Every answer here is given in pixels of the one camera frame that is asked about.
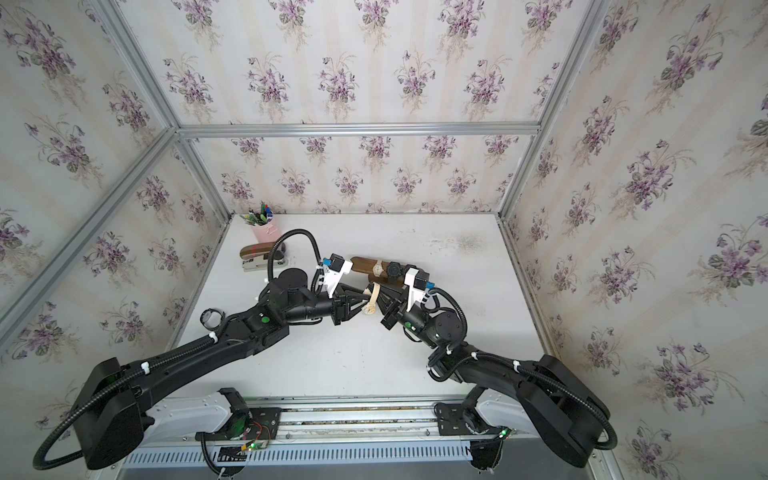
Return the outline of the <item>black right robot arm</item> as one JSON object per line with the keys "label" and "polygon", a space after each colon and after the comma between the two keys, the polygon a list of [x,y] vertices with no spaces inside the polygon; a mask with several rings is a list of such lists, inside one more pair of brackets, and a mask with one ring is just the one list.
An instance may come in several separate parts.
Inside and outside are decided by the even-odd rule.
{"label": "black right robot arm", "polygon": [[382,324],[387,329],[401,325],[412,340],[431,349],[427,373],[432,380],[473,386],[462,404],[471,430],[500,434],[512,427],[509,419],[490,420],[481,411],[480,398],[495,393],[519,404],[544,444],[572,466],[585,466],[595,450],[617,447],[608,407],[559,359],[544,354],[536,361],[518,360],[482,351],[466,341],[467,316],[446,291],[429,291],[433,307],[419,301],[410,305],[408,296],[404,287],[379,287]]}

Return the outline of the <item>beige strap watch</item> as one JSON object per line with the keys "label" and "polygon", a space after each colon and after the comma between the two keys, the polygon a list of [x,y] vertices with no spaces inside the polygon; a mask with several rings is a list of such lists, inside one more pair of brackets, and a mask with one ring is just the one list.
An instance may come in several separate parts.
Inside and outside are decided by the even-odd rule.
{"label": "beige strap watch", "polygon": [[381,261],[377,261],[372,268],[372,272],[368,275],[369,281],[372,283],[372,287],[367,289],[367,292],[370,294],[370,299],[362,310],[365,315],[373,315],[377,311],[377,300],[380,293],[379,280],[381,279],[383,273],[383,263]]}

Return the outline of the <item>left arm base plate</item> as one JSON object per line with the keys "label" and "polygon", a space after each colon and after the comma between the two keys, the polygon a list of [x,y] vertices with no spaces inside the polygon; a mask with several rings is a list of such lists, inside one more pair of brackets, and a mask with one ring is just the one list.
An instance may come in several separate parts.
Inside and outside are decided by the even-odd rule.
{"label": "left arm base plate", "polygon": [[240,441],[252,444],[266,444],[275,440],[280,424],[282,409],[279,407],[250,408],[232,413],[216,413],[204,418],[194,438],[201,441]]}

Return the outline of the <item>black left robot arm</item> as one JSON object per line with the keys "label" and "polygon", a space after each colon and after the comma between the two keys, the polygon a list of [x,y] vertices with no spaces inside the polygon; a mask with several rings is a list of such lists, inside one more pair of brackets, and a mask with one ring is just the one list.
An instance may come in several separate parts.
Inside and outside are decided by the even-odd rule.
{"label": "black left robot arm", "polygon": [[[306,237],[315,260],[312,275],[298,268],[274,272],[274,257],[293,236]],[[339,255],[322,258],[315,237],[293,229],[273,245],[267,284],[251,308],[221,320],[206,335],[165,353],[121,364],[115,357],[97,364],[68,415],[35,452],[38,471],[84,459],[99,470],[125,458],[156,425],[148,412],[161,400],[230,363],[255,356],[286,338],[293,324],[330,318],[339,325],[360,313],[369,294],[341,283],[351,269]]]}

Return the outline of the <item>black digital watch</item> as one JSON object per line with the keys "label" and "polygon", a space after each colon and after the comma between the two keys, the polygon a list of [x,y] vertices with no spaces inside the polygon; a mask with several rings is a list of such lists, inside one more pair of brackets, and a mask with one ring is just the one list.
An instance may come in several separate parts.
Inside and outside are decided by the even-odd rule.
{"label": "black digital watch", "polygon": [[389,262],[386,266],[386,274],[389,282],[398,281],[403,275],[403,265],[399,262]]}
{"label": "black digital watch", "polygon": [[402,267],[402,276],[405,277],[410,270],[416,270],[418,271],[419,268],[416,265],[413,264],[406,264]]}

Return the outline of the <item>thin black band watch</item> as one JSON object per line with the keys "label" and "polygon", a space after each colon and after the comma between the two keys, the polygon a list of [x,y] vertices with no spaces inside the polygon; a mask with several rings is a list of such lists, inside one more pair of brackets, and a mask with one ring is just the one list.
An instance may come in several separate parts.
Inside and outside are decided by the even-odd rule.
{"label": "thin black band watch", "polygon": [[217,331],[225,319],[226,314],[218,308],[207,308],[199,317],[201,325],[208,331]]}

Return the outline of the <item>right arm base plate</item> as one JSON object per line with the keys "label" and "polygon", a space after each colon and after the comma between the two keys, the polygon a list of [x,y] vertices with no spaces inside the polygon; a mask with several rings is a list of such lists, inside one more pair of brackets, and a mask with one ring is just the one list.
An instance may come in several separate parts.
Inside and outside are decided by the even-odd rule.
{"label": "right arm base plate", "polygon": [[518,405],[472,407],[462,402],[438,402],[433,413],[441,437],[499,437],[502,433],[510,435],[512,431],[529,429],[528,417]]}

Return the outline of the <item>brown wooden watch stand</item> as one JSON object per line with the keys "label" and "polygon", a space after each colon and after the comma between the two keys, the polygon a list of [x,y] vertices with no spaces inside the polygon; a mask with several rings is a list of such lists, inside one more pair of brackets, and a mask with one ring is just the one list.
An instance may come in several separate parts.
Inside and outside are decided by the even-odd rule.
{"label": "brown wooden watch stand", "polygon": [[411,268],[415,268],[413,264],[388,262],[360,256],[352,257],[351,262],[353,272],[366,274],[371,282],[382,284],[402,284],[406,273]]}

